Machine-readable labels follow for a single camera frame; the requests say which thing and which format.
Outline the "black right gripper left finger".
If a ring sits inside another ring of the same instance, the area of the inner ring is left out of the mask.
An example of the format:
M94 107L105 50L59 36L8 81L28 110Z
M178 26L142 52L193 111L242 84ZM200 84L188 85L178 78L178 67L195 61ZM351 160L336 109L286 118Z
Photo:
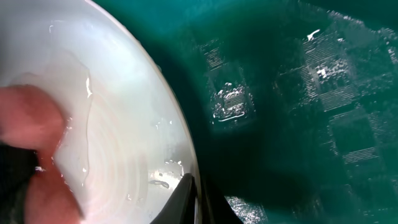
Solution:
M150 224L194 224L196 185L194 177L185 174L160 213Z

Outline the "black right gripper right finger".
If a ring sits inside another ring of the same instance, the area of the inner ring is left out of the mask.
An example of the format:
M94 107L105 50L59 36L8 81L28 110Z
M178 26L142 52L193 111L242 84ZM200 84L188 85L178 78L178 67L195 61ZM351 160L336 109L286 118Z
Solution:
M203 224L243 224L211 180L202 180L201 190Z

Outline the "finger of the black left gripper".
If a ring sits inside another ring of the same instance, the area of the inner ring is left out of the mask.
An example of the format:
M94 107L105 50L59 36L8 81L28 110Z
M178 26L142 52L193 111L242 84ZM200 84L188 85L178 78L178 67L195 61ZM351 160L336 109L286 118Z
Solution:
M1 144L1 224L23 224L30 178L38 165L34 151Z

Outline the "black and orange sponge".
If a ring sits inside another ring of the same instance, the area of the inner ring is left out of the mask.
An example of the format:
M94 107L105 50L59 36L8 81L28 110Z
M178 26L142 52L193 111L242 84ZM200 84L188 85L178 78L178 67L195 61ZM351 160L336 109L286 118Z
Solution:
M31 85L1 88L1 141L37 153L40 171L29 181L24 221L77 224L80 208L52 157L66 122L55 101Z

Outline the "light blue plate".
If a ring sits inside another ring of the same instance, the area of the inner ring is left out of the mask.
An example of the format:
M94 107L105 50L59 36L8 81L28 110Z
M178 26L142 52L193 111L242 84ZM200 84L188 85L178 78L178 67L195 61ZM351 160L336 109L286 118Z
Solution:
M150 223L185 174L190 132L158 66L93 1L2 1L1 85L31 84L68 119L54 156L83 223Z

